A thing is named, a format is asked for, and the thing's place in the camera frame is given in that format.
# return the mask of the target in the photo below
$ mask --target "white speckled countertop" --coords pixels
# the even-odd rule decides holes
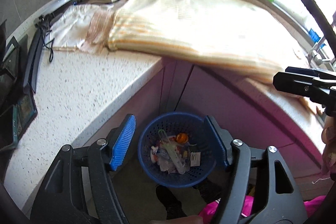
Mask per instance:
[[[43,51],[34,96],[38,115],[7,169],[4,185],[22,209],[62,145],[83,146],[162,68],[161,57],[108,52]]]

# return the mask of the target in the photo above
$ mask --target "pink fabric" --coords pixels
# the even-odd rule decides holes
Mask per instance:
[[[315,211],[319,208],[325,197],[326,196],[322,195],[318,196],[317,198],[314,198],[311,201],[304,202],[304,206],[306,207],[308,217],[310,217],[313,213],[315,213]]]
[[[304,206],[307,210],[307,215],[310,217],[317,208],[321,205],[322,201],[325,199],[326,196],[318,196],[317,198],[314,198],[311,201],[305,201]],[[253,204],[253,197],[247,195],[245,198],[243,210],[241,213],[245,216],[249,216],[251,214],[252,210],[252,204]],[[204,209],[198,214],[199,216],[203,217],[203,223],[209,224],[212,216],[215,214],[218,207],[218,203],[216,201],[206,205]]]

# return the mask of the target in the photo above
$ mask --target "black clamp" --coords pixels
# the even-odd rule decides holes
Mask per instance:
[[[277,148],[251,148],[241,140],[234,140],[212,116],[205,118],[204,126],[217,164],[222,163],[230,172],[211,224],[302,224],[307,219],[300,190]],[[249,217],[241,218],[250,168],[257,168],[253,207]]]
[[[309,97],[325,106],[328,116],[336,117],[336,73],[322,69],[288,67],[273,78],[274,87],[283,92]]]
[[[134,116],[128,114],[120,127],[112,129],[105,139],[98,139],[90,146],[74,149],[66,144],[60,149],[36,195],[30,217],[33,223],[128,224],[109,172],[112,171],[112,151],[132,118]],[[86,207],[82,167],[89,170],[99,219],[90,216]]]

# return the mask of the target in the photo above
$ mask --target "person's hand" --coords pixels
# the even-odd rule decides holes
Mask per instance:
[[[322,175],[336,173],[336,119],[327,116],[322,131],[322,141],[326,144],[322,159]]]

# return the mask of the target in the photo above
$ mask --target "blue plastic basket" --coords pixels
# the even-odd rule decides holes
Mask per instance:
[[[151,146],[159,139],[158,130],[164,129],[168,136],[185,132],[191,143],[197,143],[201,152],[201,165],[191,167],[190,171],[180,174],[168,174],[160,171],[157,164],[150,158]],[[155,182],[175,188],[193,186],[204,180],[216,165],[215,158],[209,148],[206,136],[203,133],[203,121],[200,117],[182,113],[171,112],[163,114],[153,120],[143,131],[138,144],[139,161],[146,174]]]

